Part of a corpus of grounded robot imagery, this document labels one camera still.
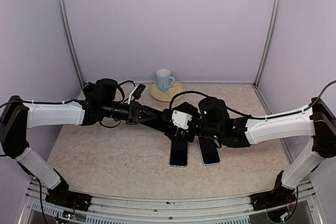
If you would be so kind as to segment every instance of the phone screen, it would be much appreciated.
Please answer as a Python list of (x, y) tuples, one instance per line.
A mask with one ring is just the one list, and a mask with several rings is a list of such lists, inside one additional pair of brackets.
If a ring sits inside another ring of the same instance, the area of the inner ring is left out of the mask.
[(199, 137), (198, 144), (204, 165), (215, 165), (221, 162), (215, 140)]
[(174, 167), (186, 167), (188, 164), (188, 143), (180, 145), (172, 142), (169, 164)]

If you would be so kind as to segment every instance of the cable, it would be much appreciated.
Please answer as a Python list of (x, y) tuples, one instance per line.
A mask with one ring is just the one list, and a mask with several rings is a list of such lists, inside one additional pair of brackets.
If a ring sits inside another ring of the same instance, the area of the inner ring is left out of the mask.
[(336, 83), (336, 80), (332, 81), (332, 82), (329, 82), (321, 91), (321, 93), (319, 94), (319, 96), (317, 97), (317, 99), (312, 103), (310, 104), (307, 108), (304, 109), (304, 111), (307, 111), (309, 110), (311, 107), (313, 107), (315, 105), (315, 103), (318, 102), (318, 100), (321, 98), (321, 96), (323, 95), (323, 93), (325, 92), (325, 90), (327, 90), (327, 88), (333, 84)]
[(298, 200), (299, 200), (299, 186), (297, 186), (297, 188), (296, 188), (296, 201), (295, 201), (294, 210), (293, 210), (293, 212), (291, 213), (291, 215), (290, 215), (287, 219), (285, 219), (285, 221), (289, 220), (289, 219), (292, 218), (292, 216), (294, 215), (295, 210), (296, 210), (296, 208), (297, 208), (297, 206), (298, 206)]
[(177, 97), (179, 97), (179, 96), (181, 96), (181, 95), (183, 95), (183, 94), (200, 94), (200, 95), (202, 95), (202, 96), (204, 96), (204, 97), (207, 97), (207, 98), (210, 97), (209, 95), (204, 94), (204, 93), (201, 93), (201, 92), (198, 92), (198, 91), (193, 91), (193, 90), (191, 90), (191, 91), (183, 91), (183, 92), (181, 92), (181, 93), (178, 93), (178, 94), (174, 95), (174, 97), (170, 100), (170, 103), (169, 103), (169, 109), (170, 109), (170, 110), (172, 109), (172, 105), (173, 105), (174, 100), (175, 100)]
[(102, 123), (102, 121), (100, 121), (99, 124), (100, 124), (101, 126), (105, 127), (105, 128), (113, 129), (113, 128), (118, 127), (118, 126), (121, 124), (121, 121), (120, 121), (120, 120), (116, 120), (116, 121), (118, 121), (119, 123), (116, 124), (116, 125), (113, 125), (113, 126), (107, 126), (107, 125), (104, 125), (104, 124)]
[(42, 201), (42, 184), (41, 184), (41, 181), (36, 178), (38, 184), (40, 185), (40, 204), (41, 204), (41, 210), (42, 210), (42, 215), (43, 215), (43, 219), (45, 221), (46, 224), (49, 224), (48, 221), (47, 221), (47, 218), (46, 218), (46, 215), (44, 213), (44, 209), (43, 209), (43, 201)]
[(125, 83), (131, 83), (131, 84), (133, 84), (134, 87), (136, 87), (134, 81), (132, 81), (132, 80), (123, 81), (119, 84), (119, 86), (124, 85)]
[[(303, 111), (307, 111), (309, 110), (311, 107), (313, 107), (318, 101), (319, 99), (322, 97), (323, 93), (327, 90), (328, 87), (330, 87), (331, 85), (335, 84), (336, 83), (336, 80), (334, 81), (331, 81), (329, 82), (321, 91), (321, 93), (318, 95), (317, 99), (312, 102), (308, 107), (306, 107)], [(244, 113), (241, 113), (239, 111), (236, 111), (234, 109), (231, 109), (229, 107), (227, 107), (228, 110), (238, 114), (238, 115), (241, 115), (241, 116), (245, 116), (249, 119), (254, 119), (254, 120), (266, 120), (266, 119), (274, 119), (274, 118), (281, 118), (281, 117), (284, 117), (284, 116), (290, 116), (290, 115), (295, 115), (295, 114), (299, 114), (299, 113), (302, 113), (302, 111), (295, 111), (295, 112), (290, 112), (290, 113), (286, 113), (286, 114), (281, 114), (281, 115), (275, 115), (275, 116), (268, 116), (267, 118), (266, 117), (254, 117), (254, 116), (251, 116), (251, 115), (247, 115), (247, 114), (244, 114)]]
[(1, 104), (0, 109), (8, 104), (15, 103), (15, 102), (23, 102), (23, 103), (30, 103), (30, 104), (55, 104), (56, 105), (56, 104), (67, 104), (67, 103), (74, 102), (74, 101), (76, 101), (76, 99), (72, 99), (66, 102), (35, 102), (35, 101), (26, 101), (26, 100), (15, 100), (15, 101), (9, 101), (9, 102), (5, 102)]
[(118, 84), (117, 86), (117, 89), (120, 91), (121, 93), (121, 100), (120, 101), (116, 101), (116, 102), (119, 102), (119, 103), (122, 103), (122, 101), (125, 99), (125, 92), (124, 90), (122, 89), (122, 87)]

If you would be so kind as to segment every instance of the purple wall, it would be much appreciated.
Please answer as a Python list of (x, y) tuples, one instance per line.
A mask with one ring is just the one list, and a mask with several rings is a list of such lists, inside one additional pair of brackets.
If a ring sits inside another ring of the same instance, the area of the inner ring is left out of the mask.
[[(59, 101), (79, 92), (57, 0), (0, 0), (0, 104), (13, 94)], [(30, 130), (31, 146), (47, 158), (60, 127)], [(9, 157), (0, 158), (0, 222), (17, 223), (29, 184)]]
[[(336, 79), (336, 0), (282, 0), (261, 92), (273, 112), (308, 104)], [(336, 114), (336, 86), (323, 100)], [(307, 140), (288, 140), (296, 157)], [(322, 163), (311, 180), (328, 224), (336, 219), (336, 158)]]
[(66, 0), (87, 81), (254, 81), (273, 0)]

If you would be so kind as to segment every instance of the table surface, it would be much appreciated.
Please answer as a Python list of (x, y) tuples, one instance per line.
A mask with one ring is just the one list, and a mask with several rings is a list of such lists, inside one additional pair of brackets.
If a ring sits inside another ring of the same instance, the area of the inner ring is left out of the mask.
[[(168, 104), (154, 100), (150, 85), (140, 103), (162, 110)], [(264, 111), (250, 85), (185, 84), (223, 99), (227, 106), (252, 115)], [(125, 85), (126, 94), (132, 89)], [(197, 106), (202, 96), (184, 95)], [(92, 194), (151, 199), (208, 198), (254, 193), (273, 188), (279, 172), (288, 166), (279, 140), (250, 148), (218, 150), (221, 163), (204, 166), (197, 139), (189, 144), (188, 166), (169, 166), (170, 140), (141, 125), (122, 123), (115, 129), (65, 125), (52, 149), (48, 163), (69, 183), (70, 189)]]

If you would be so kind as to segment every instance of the mug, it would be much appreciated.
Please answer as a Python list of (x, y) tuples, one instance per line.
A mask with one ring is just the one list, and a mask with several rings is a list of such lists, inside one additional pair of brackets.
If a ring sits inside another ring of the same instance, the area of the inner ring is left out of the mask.
[(171, 86), (174, 86), (176, 80), (174, 77), (170, 76), (171, 72), (168, 69), (160, 69), (156, 72), (156, 77), (158, 79), (157, 87), (161, 91), (168, 91)]

